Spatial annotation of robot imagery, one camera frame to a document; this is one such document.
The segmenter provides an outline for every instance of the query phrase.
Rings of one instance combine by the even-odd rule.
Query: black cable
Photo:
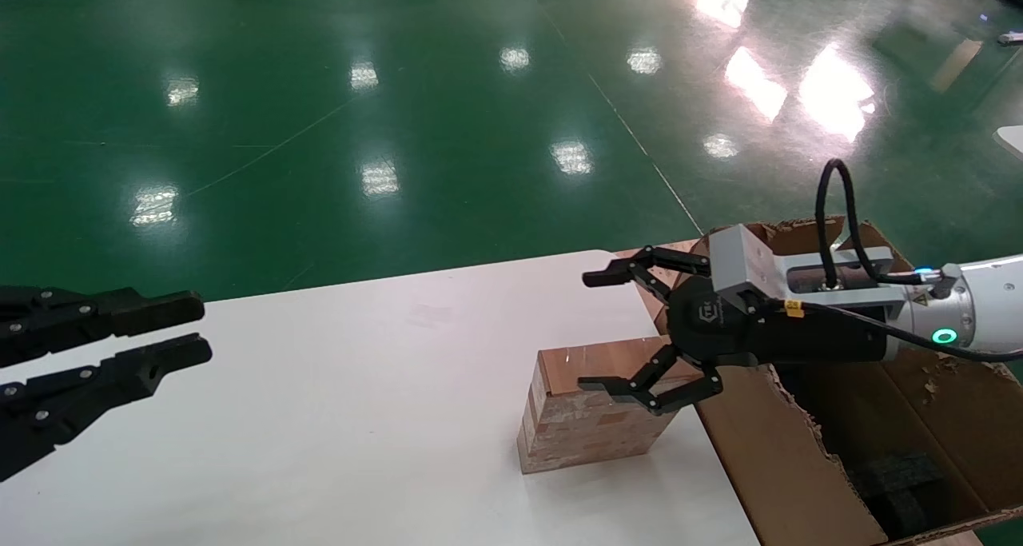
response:
[[[852,192],[852,178],[848,168],[837,157],[829,160],[825,165],[825,170],[820,174],[820,182],[817,185],[817,199],[814,208],[814,218],[817,225],[817,244],[820,247],[820,262],[825,269],[825,281],[828,287],[835,287],[838,284],[838,273],[835,269],[835,259],[832,258],[831,247],[828,243],[828,233],[825,229],[825,200],[828,197],[828,183],[831,181],[833,171],[838,171],[842,178],[842,189],[845,190],[845,214],[849,223],[849,240],[852,240],[852,247],[859,259],[859,265],[863,272],[874,281],[885,284],[924,284],[924,279],[918,273],[913,275],[889,276],[882,275],[874,270],[874,265],[866,258],[866,251],[863,241],[859,238],[859,221],[856,218],[856,197]]]
[[[783,309],[785,302],[771,299],[771,301],[764,303],[764,307],[767,307],[767,309]],[[895,338],[902,339],[903,343],[909,343],[910,345],[922,347],[922,349],[935,350],[935,352],[948,354],[951,357],[960,357],[963,360],[986,361],[986,363],[1005,363],[1005,361],[1023,360],[1023,349],[1010,350],[1008,353],[983,353],[979,350],[960,349],[960,347],[939,345],[939,343],[935,343],[933,339],[924,338],[923,335],[914,334],[910,331],[902,330],[902,328],[895,328],[894,326],[890,326],[890,324],[883,323],[883,321],[874,320],[872,317],[865,317],[863,314],[850,312],[850,310],[837,309],[834,306],[816,305],[815,303],[803,303],[801,307],[803,310],[811,313],[828,313],[836,314],[836,316],[851,317],[859,321],[859,323],[865,324],[865,326],[883,331],[886,335],[894,335]]]

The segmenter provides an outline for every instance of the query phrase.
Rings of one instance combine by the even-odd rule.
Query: green led ring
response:
[[[957,338],[959,338],[959,334],[952,328],[937,328],[934,334],[931,335],[931,339],[938,343],[938,345],[947,345],[947,343],[953,342]]]

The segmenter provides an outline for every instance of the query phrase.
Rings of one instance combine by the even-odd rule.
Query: cardboard box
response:
[[[777,255],[816,252],[812,219],[748,226]],[[830,240],[842,226],[829,219]],[[869,223],[860,233],[868,247],[891,247]],[[693,252],[707,254],[706,237]],[[892,253],[894,270],[911,269]],[[1004,365],[918,350],[719,371],[724,392],[697,410],[764,546],[920,544],[1023,515],[1023,386]],[[865,479],[901,480],[878,474],[893,463],[916,465],[905,488],[870,496]]]

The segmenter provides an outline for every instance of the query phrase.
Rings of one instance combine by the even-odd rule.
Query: white table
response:
[[[647,456],[523,476],[537,350],[655,335],[580,252],[208,305],[214,349],[0,485],[4,544],[757,546],[693,409]]]
[[[1023,160],[1023,127],[1002,127],[994,131],[994,141]]]

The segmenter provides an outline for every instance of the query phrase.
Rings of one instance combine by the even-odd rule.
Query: epoxy floor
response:
[[[1002,0],[0,0],[0,276],[230,299],[618,251],[810,215],[835,155],[918,265],[1017,254],[1014,28]]]

